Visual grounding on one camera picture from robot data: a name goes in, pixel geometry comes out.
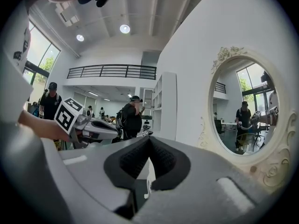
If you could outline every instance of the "man in black shirt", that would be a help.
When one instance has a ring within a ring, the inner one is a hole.
[[[124,133],[123,140],[135,138],[141,130],[142,120],[139,114],[140,99],[134,95],[130,103],[123,107]]]
[[[54,120],[55,113],[61,103],[61,97],[56,93],[57,84],[51,82],[49,85],[49,91],[44,93],[40,105],[39,112],[43,111],[45,119]]]
[[[249,120],[251,117],[251,112],[250,109],[248,109],[248,103],[247,101],[242,102],[242,107],[237,110],[237,114],[235,116],[235,121],[237,123],[237,137],[236,137],[236,142],[235,142],[235,148],[236,151],[243,151],[242,145],[239,143],[238,139],[240,138],[239,136],[247,133],[248,130],[242,130],[241,126],[244,128],[249,127]]]

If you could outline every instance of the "white mirror frame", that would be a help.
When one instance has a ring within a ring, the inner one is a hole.
[[[217,79],[221,72],[228,68],[230,61],[236,58],[249,59],[261,65],[270,75],[278,93],[279,119],[270,142],[261,150],[252,155],[239,155],[231,152],[221,141],[216,132],[213,118],[213,96]],[[290,160],[290,138],[295,134],[294,121],[297,118],[295,110],[290,110],[289,94],[284,82],[275,66],[264,59],[260,54],[238,47],[221,48],[217,60],[213,61],[209,92],[205,99],[205,115],[201,117],[203,131],[200,134],[197,146],[217,153],[227,159],[246,174],[265,187],[269,192],[284,185]]]

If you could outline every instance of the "gray robot part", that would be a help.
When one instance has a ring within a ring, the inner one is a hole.
[[[82,131],[82,136],[77,136],[77,131]],[[118,135],[117,129],[106,122],[89,118],[81,114],[78,116],[70,133],[70,140],[74,148],[85,148],[89,143],[100,140],[112,140]]]
[[[3,171],[23,198],[54,223],[231,223],[240,216],[252,215],[267,197],[261,186],[222,157],[175,141],[146,136],[57,152],[51,140],[41,141],[27,127],[5,124],[0,128],[7,134],[1,137]],[[128,220],[115,211],[134,201],[132,192],[115,187],[103,166],[111,154],[141,141],[147,141],[147,145],[163,142],[183,152],[191,168],[175,189],[152,192]],[[244,214],[219,184],[221,178],[229,178],[254,209]]]

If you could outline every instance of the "green tree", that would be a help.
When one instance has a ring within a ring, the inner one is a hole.
[[[43,70],[50,72],[52,66],[54,64],[54,56],[48,57],[46,58],[46,62],[40,64],[40,68],[42,68]],[[34,79],[34,82],[38,82],[38,83],[46,83],[46,77],[44,77],[43,75],[37,73],[36,77]]]
[[[239,81],[240,81],[240,86],[241,86],[241,91],[242,92],[243,91],[249,91],[249,90],[252,89],[252,87],[249,84],[247,84],[247,81],[246,81],[245,78],[240,77]],[[252,101],[254,101],[254,97],[253,97],[253,95],[244,95],[243,100],[247,101],[247,102],[252,102]]]

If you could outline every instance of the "dark lens vignette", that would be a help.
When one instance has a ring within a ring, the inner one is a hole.
[[[3,25],[5,24],[8,16],[14,10],[16,5],[20,0],[1,0],[0,5],[2,8],[2,20],[0,23],[0,29],[2,30]],[[299,34],[299,21],[298,21],[298,0],[277,0],[281,8],[284,9],[288,15],[290,21],[293,23],[293,26]],[[36,223],[45,223],[46,220],[43,220],[39,217],[35,211],[25,203],[21,196],[15,192],[14,187],[7,182],[4,173],[0,167],[0,183],[2,187],[2,215],[8,216],[10,220],[30,220]],[[283,190],[277,191],[272,197],[264,201],[264,207],[261,207],[256,210],[256,215],[260,217],[258,223],[273,222],[276,223],[279,218],[288,222],[292,219],[297,219],[297,212],[294,209],[297,209],[298,205],[296,204],[297,197],[299,196],[299,169],[294,170],[293,176],[290,178],[288,185],[284,187]],[[273,206],[268,209],[269,204],[274,203]],[[250,220],[242,220],[238,218],[232,223],[250,223]]]

